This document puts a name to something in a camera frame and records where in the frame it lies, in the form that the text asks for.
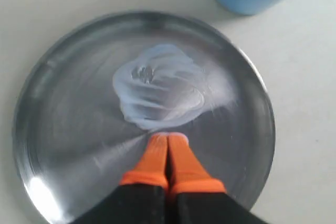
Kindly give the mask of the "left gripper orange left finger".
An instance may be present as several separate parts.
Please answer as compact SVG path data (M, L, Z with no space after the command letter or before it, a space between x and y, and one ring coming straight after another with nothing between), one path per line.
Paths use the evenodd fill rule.
M73 223L165 223L167 133L151 136L136 166L118 187Z

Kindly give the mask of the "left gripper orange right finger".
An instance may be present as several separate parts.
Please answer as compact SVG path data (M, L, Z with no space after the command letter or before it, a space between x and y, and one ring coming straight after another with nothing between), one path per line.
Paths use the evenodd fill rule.
M227 195L223 182L206 171L184 134L170 133L167 139L177 223L266 223Z

